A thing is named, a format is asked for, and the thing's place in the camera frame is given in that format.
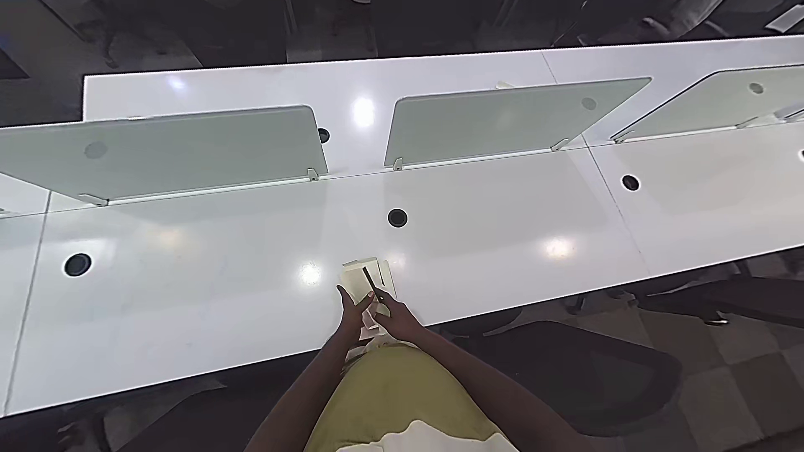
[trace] white cloth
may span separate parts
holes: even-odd
[[[355,444],[338,452],[518,452],[514,445],[499,433],[485,441],[453,438],[423,421],[413,421],[399,434],[385,434],[379,441]]]

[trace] finger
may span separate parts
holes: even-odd
[[[379,312],[374,313],[374,321],[379,323],[383,328],[388,325],[388,322],[391,321],[391,318],[385,314],[381,314]]]
[[[356,306],[357,311],[358,312],[365,311],[366,308],[368,308],[368,305],[370,305],[371,302],[373,302],[373,301],[374,301],[374,292],[369,292],[368,294],[366,294],[365,297],[363,297],[362,300],[360,300],[360,303],[357,304],[357,306]]]
[[[382,289],[375,289],[374,291],[377,293],[377,297],[379,298],[379,300],[380,300],[381,302],[383,302],[383,303],[385,304],[385,306],[388,306],[388,309],[391,309],[390,304],[392,304],[392,303],[398,303],[398,301],[396,301],[396,300],[395,300],[395,299],[394,299],[394,298],[391,296],[391,294],[389,294],[389,293],[388,293],[388,292],[386,292],[385,290],[382,290]]]
[[[351,299],[351,295],[349,295],[349,292],[347,292],[347,290],[344,289],[343,286],[339,284],[337,285],[337,287],[338,292],[341,293],[341,302],[343,303],[343,307],[347,307],[349,305],[353,306],[355,304],[355,301]]]

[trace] person's right hand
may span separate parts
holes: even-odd
[[[398,340],[416,343],[416,340],[428,330],[421,326],[413,313],[410,312],[404,303],[396,301],[388,292],[376,289],[377,299],[388,307],[391,317],[376,313],[374,320],[385,328],[385,330]]]

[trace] hand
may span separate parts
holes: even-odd
[[[378,312],[374,314],[374,320],[398,340],[416,343],[421,335],[427,332],[427,328],[421,326],[404,303],[396,301],[384,290],[377,289],[376,292],[379,301],[391,311],[391,317]]]
[[[356,305],[343,286],[338,286],[338,292],[341,293],[341,303],[343,304],[343,315],[341,316],[341,324],[338,325],[338,332],[347,335],[349,338],[355,338],[351,342],[355,343],[360,339],[360,328],[363,327],[363,311],[374,301],[374,292],[369,292]]]

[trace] person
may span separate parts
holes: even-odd
[[[245,452],[591,452],[539,398],[421,326],[387,292],[377,289],[355,304],[343,287],[338,290],[343,316],[337,331]],[[375,298],[391,314],[377,313],[375,321],[396,340],[386,337],[381,346],[346,360],[359,340],[363,311]]]

